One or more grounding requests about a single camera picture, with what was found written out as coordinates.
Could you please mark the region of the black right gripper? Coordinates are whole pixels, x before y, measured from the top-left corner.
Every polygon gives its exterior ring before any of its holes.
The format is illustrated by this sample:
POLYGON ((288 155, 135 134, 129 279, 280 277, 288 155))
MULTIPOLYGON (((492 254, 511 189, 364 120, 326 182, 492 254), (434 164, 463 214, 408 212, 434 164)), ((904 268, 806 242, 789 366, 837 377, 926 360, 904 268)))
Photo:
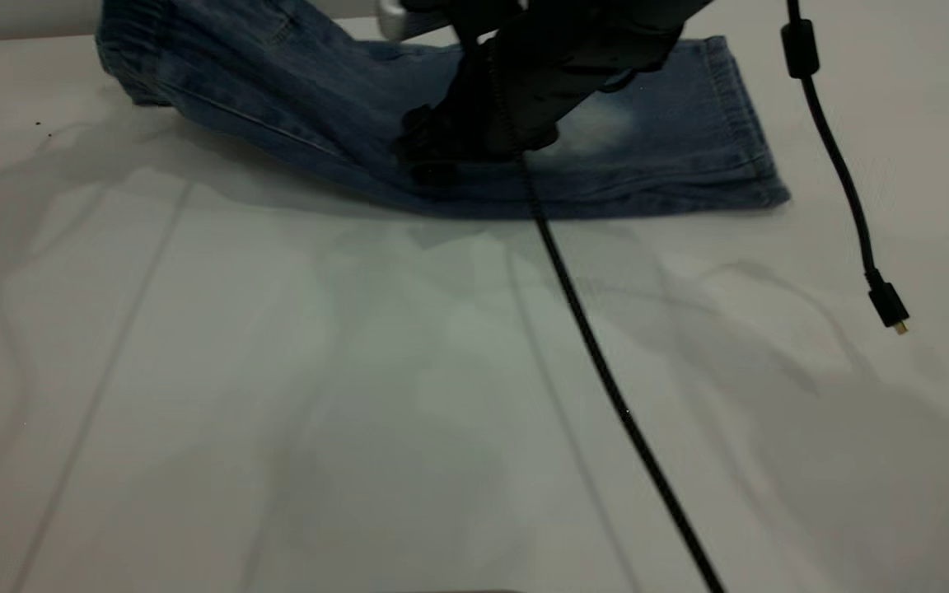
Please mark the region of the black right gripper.
POLYGON ((417 185, 459 183, 465 161, 538 150, 557 123, 625 72, 666 62, 704 1, 531 1, 467 52, 445 98, 400 120, 392 153, 417 185))

